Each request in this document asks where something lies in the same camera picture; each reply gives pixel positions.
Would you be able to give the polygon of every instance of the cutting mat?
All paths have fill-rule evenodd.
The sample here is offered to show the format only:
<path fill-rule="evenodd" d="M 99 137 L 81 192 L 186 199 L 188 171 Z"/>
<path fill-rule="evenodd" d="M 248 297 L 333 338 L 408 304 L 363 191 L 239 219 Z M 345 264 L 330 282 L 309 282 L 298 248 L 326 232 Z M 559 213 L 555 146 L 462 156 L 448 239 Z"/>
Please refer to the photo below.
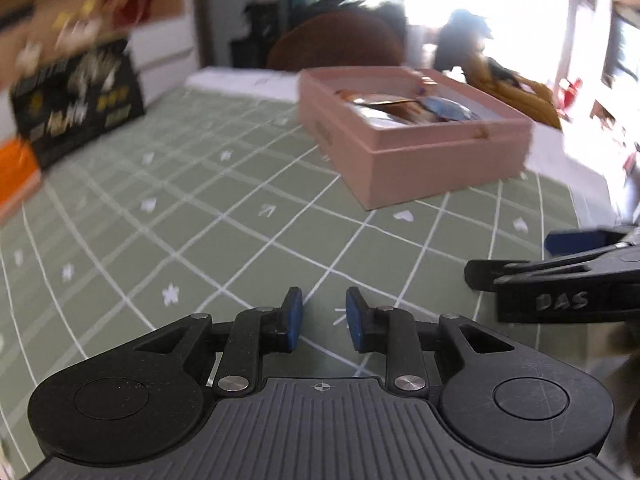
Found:
<path fill-rule="evenodd" d="M 494 321 L 470 258 L 543 256 L 575 228 L 570 190 L 531 172 L 365 211 L 289 103 L 180 89 L 57 165 L 0 228 L 0 436 L 20 477 L 42 459 L 30 393 L 47 376 L 192 312 L 232 320 L 302 288 L 302 340 L 265 374 L 381 375 L 353 351 L 344 293 L 417 319 L 456 312 L 580 365 L 584 326 Z"/>

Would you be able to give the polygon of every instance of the person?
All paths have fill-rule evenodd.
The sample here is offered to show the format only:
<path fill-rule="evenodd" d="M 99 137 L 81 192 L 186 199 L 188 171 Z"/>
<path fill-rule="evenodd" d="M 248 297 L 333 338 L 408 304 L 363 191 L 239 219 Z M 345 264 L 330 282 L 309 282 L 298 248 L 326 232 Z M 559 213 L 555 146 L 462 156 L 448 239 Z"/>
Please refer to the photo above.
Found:
<path fill-rule="evenodd" d="M 459 66 L 469 85 L 539 123 L 561 130 L 552 91 L 485 56 L 487 39 L 492 40 L 493 36 L 485 18 L 466 9 L 454 10 L 447 24 L 440 29 L 433 68 L 442 72 Z"/>

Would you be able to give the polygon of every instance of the red object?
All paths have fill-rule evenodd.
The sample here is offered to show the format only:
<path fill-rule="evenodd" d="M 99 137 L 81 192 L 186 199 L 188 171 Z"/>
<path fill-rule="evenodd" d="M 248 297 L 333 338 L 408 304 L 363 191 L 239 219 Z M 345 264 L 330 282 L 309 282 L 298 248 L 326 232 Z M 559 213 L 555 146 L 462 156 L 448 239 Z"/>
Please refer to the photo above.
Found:
<path fill-rule="evenodd" d="M 148 22 L 153 0 L 104 0 L 111 11 L 113 28 L 125 28 Z"/>
<path fill-rule="evenodd" d="M 575 98 L 578 95 L 578 90 L 582 86 L 582 79 L 578 78 L 575 82 L 569 82 L 568 88 L 563 88 L 558 91 L 559 110 L 565 112 L 569 107 L 574 104 Z"/>

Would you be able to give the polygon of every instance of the brown chair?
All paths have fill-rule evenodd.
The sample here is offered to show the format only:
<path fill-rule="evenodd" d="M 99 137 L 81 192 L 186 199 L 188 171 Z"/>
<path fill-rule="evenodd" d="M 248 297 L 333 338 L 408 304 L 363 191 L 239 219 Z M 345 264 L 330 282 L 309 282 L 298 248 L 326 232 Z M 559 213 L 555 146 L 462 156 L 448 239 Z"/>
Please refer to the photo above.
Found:
<path fill-rule="evenodd" d="M 316 16 L 273 46 L 267 68 L 298 72 L 321 66 L 400 66 L 404 48 L 381 18 L 366 10 Z"/>

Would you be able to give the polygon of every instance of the open pink box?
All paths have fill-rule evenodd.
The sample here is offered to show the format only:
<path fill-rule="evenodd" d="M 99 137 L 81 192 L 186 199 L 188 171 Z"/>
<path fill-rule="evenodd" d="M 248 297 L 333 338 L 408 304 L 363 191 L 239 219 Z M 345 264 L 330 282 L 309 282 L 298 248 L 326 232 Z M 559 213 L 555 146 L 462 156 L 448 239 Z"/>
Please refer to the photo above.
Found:
<path fill-rule="evenodd" d="M 378 129 L 335 95 L 338 90 L 415 97 L 420 73 L 399 67 L 303 70 L 300 117 L 366 209 L 518 176 L 532 121 L 509 105 L 435 70 L 438 95 L 480 121 Z"/>

